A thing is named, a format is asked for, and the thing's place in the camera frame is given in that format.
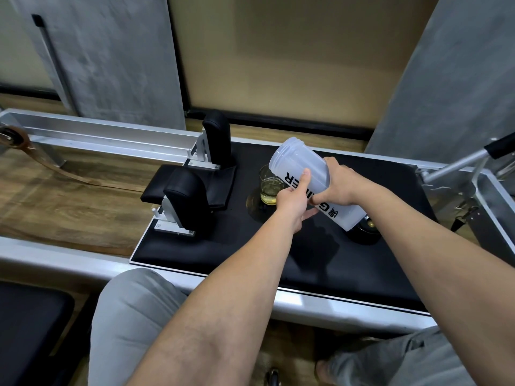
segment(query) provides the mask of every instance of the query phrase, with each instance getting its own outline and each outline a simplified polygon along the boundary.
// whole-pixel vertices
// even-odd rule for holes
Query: person's right arm
[[[326,158],[331,185],[311,202],[358,204],[478,385],[515,384],[515,268]]]

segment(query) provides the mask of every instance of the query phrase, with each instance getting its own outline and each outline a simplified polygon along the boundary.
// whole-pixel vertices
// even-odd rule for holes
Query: plastic shaker bottle
[[[304,168],[309,168],[311,181],[307,189],[308,198],[329,187],[329,168],[323,158],[295,137],[287,139],[275,151],[268,167],[274,175],[292,188],[297,188],[299,185]],[[334,203],[320,203],[316,207],[345,231],[351,230],[366,215],[364,209],[356,205],[341,206]]]

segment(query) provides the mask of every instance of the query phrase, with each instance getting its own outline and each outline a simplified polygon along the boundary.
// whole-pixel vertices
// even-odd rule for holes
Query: forearm
[[[248,383],[292,242],[282,218],[275,213],[191,293],[129,384]]]
[[[368,184],[358,196],[477,383],[515,381],[515,269]]]

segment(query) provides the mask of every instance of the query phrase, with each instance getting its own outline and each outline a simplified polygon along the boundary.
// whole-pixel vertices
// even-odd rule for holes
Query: person's left hand
[[[277,213],[284,215],[292,223],[293,232],[302,228],[302,221],[318,213],[318,208],[306,210],[306,190],[311,180],[311,171],[306,168],[302,172],[296,189],[290,187],[277,194]]]

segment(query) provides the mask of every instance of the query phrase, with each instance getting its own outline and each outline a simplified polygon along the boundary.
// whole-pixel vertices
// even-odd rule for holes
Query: bottle mouth
[[[283,144],[277,148],[274,155],[270,159],[270,163],[268,164],[268,168],[272,172],[277,168],[277,165],[279,164],[280,160],[282,160],[284,157],[290,155],[293,150],[301,145],[303,145],[304,142],[302,142],[300,139],[296,137],[290,137],[288,138]]]

